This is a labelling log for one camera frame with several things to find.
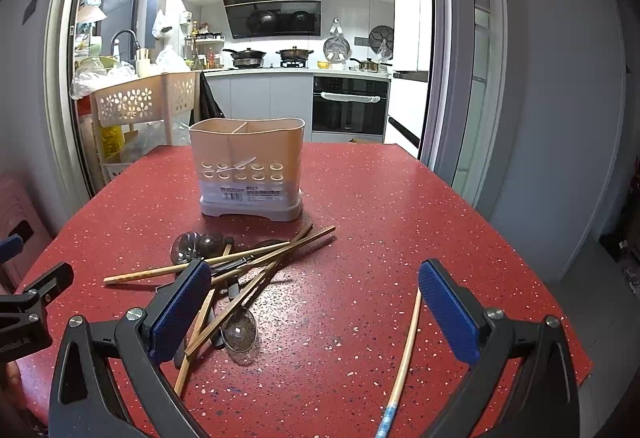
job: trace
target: blue gripper pad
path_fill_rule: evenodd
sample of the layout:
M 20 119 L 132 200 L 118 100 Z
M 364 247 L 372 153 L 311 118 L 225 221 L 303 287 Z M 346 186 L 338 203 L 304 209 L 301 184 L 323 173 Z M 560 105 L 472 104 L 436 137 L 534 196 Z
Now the blue gripper pad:
M 479 329 L 430 261 L 420 265 L 418 286 L 453 354 L 470 366 L 480 358 Z
M 193 319 L 211 287 L 211 272 L 206 262 L 191 272 L 156 319 L 149 334 L 149 357 L 156 364 L 173 360 Z

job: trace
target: floor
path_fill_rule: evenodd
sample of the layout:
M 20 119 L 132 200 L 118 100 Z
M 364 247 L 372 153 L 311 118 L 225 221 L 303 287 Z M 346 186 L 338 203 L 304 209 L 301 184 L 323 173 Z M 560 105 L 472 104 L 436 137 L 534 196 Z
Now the floor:
M 580 436 L 606 422 L 640 367 L 640 299 L 623 275 L 634 258 L 615 263 L 588 239 L 562 281 L 548 285 L 593 361 L 580 386 Z

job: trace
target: black range hood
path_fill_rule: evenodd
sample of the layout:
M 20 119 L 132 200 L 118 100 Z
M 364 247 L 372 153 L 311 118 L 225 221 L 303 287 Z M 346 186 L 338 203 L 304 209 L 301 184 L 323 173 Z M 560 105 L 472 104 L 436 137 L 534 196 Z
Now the black range hood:
M 320 37 L 321 0 L 222 0 L 233 39 Z

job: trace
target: metal bolt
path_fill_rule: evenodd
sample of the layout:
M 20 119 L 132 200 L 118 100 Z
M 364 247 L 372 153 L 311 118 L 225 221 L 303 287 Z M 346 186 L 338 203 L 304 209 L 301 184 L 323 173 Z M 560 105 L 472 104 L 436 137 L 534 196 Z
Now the metal bolt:
M 498 321 L 504 317 L 504 310 L 501 310 L 500 308 L 488 308 L 486 314 L 489 319 Z
M 71 326 L 72 328 L 76 328 L 77 326 L 82 324 L 82 316 L 81 315 L 74 315 L 73 317 L 71 317 L 71 319 L 69 319 L 69 326 Z
M 144 312 L 142 311 L 142 308 L 132 308 L 127 312 L 127 320 L 137 321 L 138 319 L 140 319 L 140 317 L 142 317 L 143 313 Z
M 560 319 L 558 317 L 553 317 L 550 315 L 545 319 L 546 325 L 551 326 L 552 328 L 558 328 L 560 326 Z

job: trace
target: speckled tabletop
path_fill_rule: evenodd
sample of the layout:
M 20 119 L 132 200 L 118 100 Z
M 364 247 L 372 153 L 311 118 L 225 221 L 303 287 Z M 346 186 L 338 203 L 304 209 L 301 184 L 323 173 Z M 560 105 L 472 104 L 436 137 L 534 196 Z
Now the speckled tabletop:
M 54 345 L 20 361 L 32 410 L 46 420 L 58 343 L 71 316 L 119 318 L 145 306 L 154 286 L 166 282 L 106 288 L 102 278 L 167 264 L 173 240 L 187 230 L 220 230 L 250 246 L 291 238 L 309 221 L 337 225 L 333 239 L 300 252 L 252 305 L 259 341 L 249 365 L 225 350 L 200 353 L 184 403 L 212 436 L 372 437 L 396 378 L 417 268 L 427 258 L 439 258 L 482 304 L 511 318 L 563 317 L 500 235 L 398 146 L 305 144 L 301 189 L 304 210 L 295 222 L 204 218 L 189 147 L 159 147 L 133 164 L 66 224 L 25 280 L 58 261 L 76 274 L 48 309 Z M 564 325 L 581 382 L 590 362 L 565 318 Z M 420 436 L 466 371 L 426 307 L 418 328 L 391 437 Z M 162 370 L 173 384 L 174 366 Z M 153 433 L 118 363 L 115 373 L 136 424 Z M 508 368 L 478 430 L 495 419 L 512 376 Z

